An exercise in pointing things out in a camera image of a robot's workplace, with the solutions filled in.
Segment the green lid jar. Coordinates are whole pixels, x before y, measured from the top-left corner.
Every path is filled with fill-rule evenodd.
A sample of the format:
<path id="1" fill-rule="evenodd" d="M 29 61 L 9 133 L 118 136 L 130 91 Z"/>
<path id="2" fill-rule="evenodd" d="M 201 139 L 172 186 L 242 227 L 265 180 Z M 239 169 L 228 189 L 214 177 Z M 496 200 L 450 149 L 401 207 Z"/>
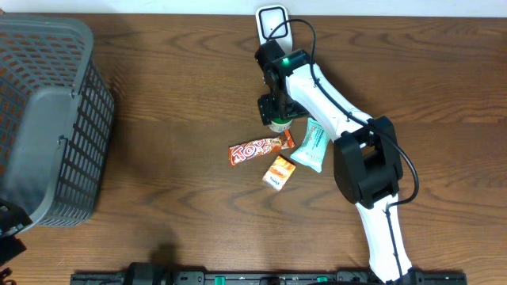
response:
<path id="1" fill-rule="evenodd" d="M 276 133 L 282 133 L 292 126 L 292 122 L 293 120 L 274 119 L 271 121 L 269 129 Z"/>

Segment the mint green wipes pack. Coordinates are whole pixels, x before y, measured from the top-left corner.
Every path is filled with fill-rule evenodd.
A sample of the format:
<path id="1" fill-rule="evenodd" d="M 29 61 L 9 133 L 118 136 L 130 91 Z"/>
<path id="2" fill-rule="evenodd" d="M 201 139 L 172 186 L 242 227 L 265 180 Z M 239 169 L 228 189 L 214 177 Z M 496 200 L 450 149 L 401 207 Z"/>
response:
<path id="1" fill-rule="evenodd" d="M 322 163 L 330 137 L 321 124 L 309 117 L 307 129 L 301 146 L 294 151 L 290 159 L 312 168 L 317 173 L 322 171 Z"/>

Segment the red snack wrapper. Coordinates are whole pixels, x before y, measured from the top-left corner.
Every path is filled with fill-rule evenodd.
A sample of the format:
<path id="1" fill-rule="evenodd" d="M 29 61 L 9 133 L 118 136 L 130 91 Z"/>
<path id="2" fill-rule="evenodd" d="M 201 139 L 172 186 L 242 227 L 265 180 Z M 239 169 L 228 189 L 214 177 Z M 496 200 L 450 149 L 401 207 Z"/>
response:
<path id="1" fill-rule="evenodd" d="M 252 158 L 264 156 L 277 151 L 291 149 L 295 146 L 292 134 L 289 130 L 284 130 L 275 138 L 256 139 L 250 142 L 244 142 L 236 146 L 230 146 L 228 157 L 231 166 L 248 161 Z"/>

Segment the orange small box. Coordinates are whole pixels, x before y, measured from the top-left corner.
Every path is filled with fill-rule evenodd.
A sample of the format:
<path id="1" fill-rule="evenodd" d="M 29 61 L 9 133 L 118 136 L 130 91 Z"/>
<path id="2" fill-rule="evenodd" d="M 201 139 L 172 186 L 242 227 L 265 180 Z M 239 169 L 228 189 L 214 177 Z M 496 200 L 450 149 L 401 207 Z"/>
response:
<path id="1" fill-rule="evenodd" d="M 262 177 L 262 180 L 277 191 L 280 191 L 295 171 L 295 165 L 278 156 Z"/>

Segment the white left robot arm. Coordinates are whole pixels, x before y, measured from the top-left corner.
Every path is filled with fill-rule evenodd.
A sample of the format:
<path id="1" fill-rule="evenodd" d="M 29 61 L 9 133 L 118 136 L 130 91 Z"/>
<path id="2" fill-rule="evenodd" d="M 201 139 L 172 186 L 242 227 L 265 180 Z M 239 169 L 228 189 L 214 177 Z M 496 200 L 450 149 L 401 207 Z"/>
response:
<path id="1" fill-rule="evenodd" d="M 32 220 L 23 208 L 1 200 L 1 284 L 14 284 L 13 280 L 6 279 L 12 271 L 3 266 L 26 250 L 16 235 L 31 224 Z"/>

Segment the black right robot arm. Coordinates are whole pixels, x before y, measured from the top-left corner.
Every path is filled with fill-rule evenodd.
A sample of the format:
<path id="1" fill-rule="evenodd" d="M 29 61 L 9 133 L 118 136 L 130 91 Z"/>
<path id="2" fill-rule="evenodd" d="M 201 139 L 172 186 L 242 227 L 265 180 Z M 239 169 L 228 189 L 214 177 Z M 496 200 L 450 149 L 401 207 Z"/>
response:
<path id="1" fill-rule="evenodd" d="M 309 115 L 323 127 L 334 145 L 337 187 L 360 213 L 370 269 L 384 283 L 401 279 L 412 264 L 398 222 L 398 182 L 402 164 L 410 160 L 393 123 L 385 116 L 373 119 L 348 102 L 303 49 L 285 53 L 276 40 L 268 40 L 255 59 L 270 89 L 257 102 L 263 124 Z"/>

